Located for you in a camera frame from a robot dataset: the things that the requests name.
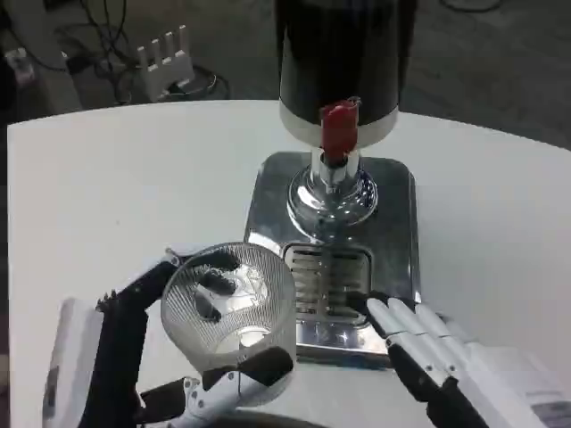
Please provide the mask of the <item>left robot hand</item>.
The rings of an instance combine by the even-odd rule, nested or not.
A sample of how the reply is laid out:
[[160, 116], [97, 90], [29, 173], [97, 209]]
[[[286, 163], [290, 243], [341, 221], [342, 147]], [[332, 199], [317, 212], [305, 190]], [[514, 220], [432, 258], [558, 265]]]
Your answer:
[[[194, 373], [138, 391], [148, 310]], [[95, 305], [61, 306], [42, 403], [45, 427], [205, 427], [275, 399], [295, 364], [289, 267], [253, 243], [167, 250]]]

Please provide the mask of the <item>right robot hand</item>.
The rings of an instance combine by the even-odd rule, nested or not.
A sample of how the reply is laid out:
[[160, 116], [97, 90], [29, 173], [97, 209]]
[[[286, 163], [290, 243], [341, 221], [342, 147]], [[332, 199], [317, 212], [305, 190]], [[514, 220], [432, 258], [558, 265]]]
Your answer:
[[436, 427], [568, 427], [570, 395], [534, 354], [486, 346], [426, 304], [349, 292]]

